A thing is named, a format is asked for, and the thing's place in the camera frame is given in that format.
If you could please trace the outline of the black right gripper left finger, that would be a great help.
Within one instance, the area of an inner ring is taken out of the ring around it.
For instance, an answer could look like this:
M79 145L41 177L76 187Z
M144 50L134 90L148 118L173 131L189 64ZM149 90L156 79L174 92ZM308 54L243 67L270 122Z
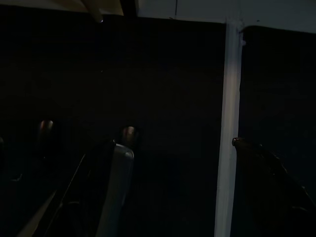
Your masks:
M134 152L114 140L87 152L56 190L35 237L115 237L132 177Z

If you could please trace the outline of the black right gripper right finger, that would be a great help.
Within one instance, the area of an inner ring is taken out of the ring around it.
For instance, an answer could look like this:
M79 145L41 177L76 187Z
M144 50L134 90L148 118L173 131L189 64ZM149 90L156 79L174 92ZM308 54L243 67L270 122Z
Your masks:
M234 138L253 220L265 237L314 237L316 205L287 172L280 159L242 138Z

